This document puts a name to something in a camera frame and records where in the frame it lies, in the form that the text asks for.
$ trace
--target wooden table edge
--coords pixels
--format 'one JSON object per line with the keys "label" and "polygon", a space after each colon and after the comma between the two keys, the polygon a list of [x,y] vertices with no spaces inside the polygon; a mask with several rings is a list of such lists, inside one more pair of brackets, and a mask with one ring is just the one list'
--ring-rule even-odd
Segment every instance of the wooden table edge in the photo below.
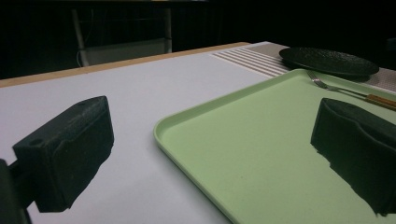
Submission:
{"label": "wooden table edge", "polygon": [[248,43],[248,42],[237,42],[237,43],[232,43],[232,44],[218,45],[218,46],[201,48],[201,49],[189,49],[189,50],[184,50],[184,51],[179,51],[179,52],[174,52],[174,53],[161,54],[161,55],[149,56],[149,57],[144,57],[144,58],[119,61],[119,62],[114,62],[114,63],[102,63],[102,64],[97,64],[97,65],[92,65],[92,66],[87,66],[87,67],[80,67],[80,68],[73,68],[73,69],[67,69],[67,70],[56,71],[56,72],[30,75],[30,76],[26,76],[26,77],[7,78],[7,79],[0,80],[0,88],[17,86],[17,85],[21,85],[21,84],[33,83],[33,82],[38,82],[38,81],[45,81],[45,80],[50,80],[50,79],[55,79],[55,78],[60,78],[60,77],[71,77],[71,76],[87,74],[87,73],[91,73],[91,72],[97,72],[97,71],[102,71],[102,70],[107,70],[107,69],[112,69],[112,68],[117,68],[117,67],[128,66],[128,65],[132,65],[132,64],[149,63],[149,62],[159,61],[162,59],[175,58],[175,57],[186,56],[186,55],[191,55],[191,54],[196,54],[196,53],[203,53],[203,52],[208,52],[208,51],[212,51],[212,50],[235,48],[235,47],[245,46],[245,45],[249,45],[249,44],[250,43]]}

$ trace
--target wooden handle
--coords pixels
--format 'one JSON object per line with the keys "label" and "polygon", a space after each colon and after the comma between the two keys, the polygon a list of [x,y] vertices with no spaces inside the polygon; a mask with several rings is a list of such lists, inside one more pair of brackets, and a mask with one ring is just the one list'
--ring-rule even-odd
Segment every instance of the wooden handle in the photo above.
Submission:
{"label": "wooden handle", "polygon": [[392,101],[372,94],[367,95],[366,101],[396,111],[396,101]]}

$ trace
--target tray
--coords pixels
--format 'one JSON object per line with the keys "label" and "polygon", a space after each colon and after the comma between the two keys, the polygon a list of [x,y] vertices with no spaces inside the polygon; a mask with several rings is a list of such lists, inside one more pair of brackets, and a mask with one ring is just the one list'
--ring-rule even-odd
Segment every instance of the tray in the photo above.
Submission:
{"label": "tray", "polygon": [[[396,100],[338,77],[329,84]],[[310,145],[321,98],[358,105],[392,123],[396,113],[317,87],[304,69],[161,119],[158,146],[233,223],[396,223],[370,206]]]}

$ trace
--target black round plate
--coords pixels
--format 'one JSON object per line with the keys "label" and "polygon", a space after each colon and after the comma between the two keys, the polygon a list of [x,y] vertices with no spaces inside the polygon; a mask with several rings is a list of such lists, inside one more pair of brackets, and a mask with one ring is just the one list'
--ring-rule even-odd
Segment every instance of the black round plate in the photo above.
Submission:
{"label": "black round plate", "polygon": [[328,49],[287,48],[279,55],[286,64],[340,77],[366,77],[379,71],[375,63]]}

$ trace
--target utensil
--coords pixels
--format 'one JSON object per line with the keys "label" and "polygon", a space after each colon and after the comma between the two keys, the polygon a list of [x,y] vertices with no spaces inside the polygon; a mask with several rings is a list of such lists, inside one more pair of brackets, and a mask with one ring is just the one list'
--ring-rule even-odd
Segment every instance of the utensil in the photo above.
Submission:
{"label": "utensil", "polygon": [[344,89],[344,88],[340,88],[340,87],[334,87],[334,86],[330,86],[327,85],[326,83],[324,83],[323,81],[321,81],[317,76],[315,76],[314,71],[308,70],[306,72],[309,77],[312,79],[312,81],[317,84],[319,87],[321,87],[322,89],[325,89],[327,91],[347,91],[356,95],[359,95],[361,97],[364,98],[365,101],[371,103],[371,104],[375,104],[375,105],[380,105],[383,106],[385,108],[391,109],[391,110],[395,110],[396,111],[396,102],[377,96],[377,95],[373,95],[373,94],[363,94],[360,92],[356,92],[356,91],[351,91],[348,89]]}

